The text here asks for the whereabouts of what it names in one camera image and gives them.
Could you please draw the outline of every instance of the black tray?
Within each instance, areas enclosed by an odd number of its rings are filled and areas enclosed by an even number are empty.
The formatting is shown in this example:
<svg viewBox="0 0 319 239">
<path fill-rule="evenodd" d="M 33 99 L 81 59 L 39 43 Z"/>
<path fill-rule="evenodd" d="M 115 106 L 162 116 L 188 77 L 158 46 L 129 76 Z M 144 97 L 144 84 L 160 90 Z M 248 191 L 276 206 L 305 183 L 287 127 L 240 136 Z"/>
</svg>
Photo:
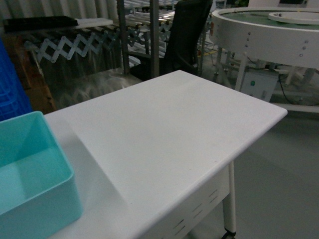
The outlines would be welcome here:
<svg viewBox="0 0 319 239">
<path fill-rule="evenodd" d="M 39 30 L 46 28 L 78 26 L 77 20 L 68 16 L 28 17 L 3 20 L 5 32 Z"/>
</svg>

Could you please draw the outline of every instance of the white wall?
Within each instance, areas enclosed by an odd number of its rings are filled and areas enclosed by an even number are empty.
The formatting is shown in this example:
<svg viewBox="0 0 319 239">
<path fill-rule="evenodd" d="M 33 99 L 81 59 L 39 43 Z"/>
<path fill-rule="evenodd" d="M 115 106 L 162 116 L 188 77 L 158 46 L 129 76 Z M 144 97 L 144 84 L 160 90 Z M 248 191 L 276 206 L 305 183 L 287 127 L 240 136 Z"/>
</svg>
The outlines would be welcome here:
<svg viewBox="0 0 319 239">
<path fill-rule="evenodd" d="M 249 0 L 248 7 L 255 6 L 278 6 L 279 0 Z"/>
<path fill-rule="evenodd" d="M 249 7 L 278 6 L 280 0 L 249 0 Z M 319 8 L 319 0 L 308 0 L 307 7 Z"/>
<path fill-rule="evenodd" d="M 53 15 L 114 19 L 116 0 L 0 0 L 0 24 L 6 18 Z"/>
</svg>

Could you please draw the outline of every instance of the black office chair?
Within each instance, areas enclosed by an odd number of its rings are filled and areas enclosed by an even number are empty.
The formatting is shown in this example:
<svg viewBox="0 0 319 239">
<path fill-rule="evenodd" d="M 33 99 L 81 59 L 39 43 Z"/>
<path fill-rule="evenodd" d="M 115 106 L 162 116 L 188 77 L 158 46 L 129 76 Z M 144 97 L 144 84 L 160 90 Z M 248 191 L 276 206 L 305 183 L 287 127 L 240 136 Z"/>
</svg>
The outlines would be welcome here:
<svg viewBox="0 0 319 239">
<path fill-rule="evenodd" d="M 181 0 L 176 4 L 164 58 L 159 59 L 159 75 L 176 70 L 198 73 L 197 42 L 206 23 L 212 0 Z M 130 52 L 141 63 L 130 69 L 142 81 L 151 78 L 151 56 Z"/>
</svg>

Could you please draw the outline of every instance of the caster wheel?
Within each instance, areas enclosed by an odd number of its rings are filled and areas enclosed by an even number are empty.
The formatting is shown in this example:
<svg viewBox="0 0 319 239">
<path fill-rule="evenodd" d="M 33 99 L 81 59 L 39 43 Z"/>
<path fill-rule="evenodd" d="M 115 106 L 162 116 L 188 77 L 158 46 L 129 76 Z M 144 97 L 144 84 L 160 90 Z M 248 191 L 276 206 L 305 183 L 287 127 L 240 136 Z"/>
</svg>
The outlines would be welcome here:
<svg viewBox="0 0 319 239">
<path fill-rule="evenodd" d="M 236 233 L 226 232 L 221 239 L 236 239 L 235 234 Z"/>
</svg>

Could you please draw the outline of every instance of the chair backrest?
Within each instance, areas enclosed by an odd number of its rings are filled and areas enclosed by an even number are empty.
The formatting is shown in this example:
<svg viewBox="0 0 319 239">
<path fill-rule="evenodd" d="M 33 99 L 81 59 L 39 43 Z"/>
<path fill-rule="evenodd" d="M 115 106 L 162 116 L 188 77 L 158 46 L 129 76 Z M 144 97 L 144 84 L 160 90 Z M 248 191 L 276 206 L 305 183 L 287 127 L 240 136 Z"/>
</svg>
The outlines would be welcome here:
<svg viewBox="0 0 319 239">
<path fill-rule="evenodd" d="M 211 5 L 212 0 L 181 0 L 177 3 L 164 57 L 164 73 L 184 70 L 197 74 L 197 42 Z"/>
</svg>

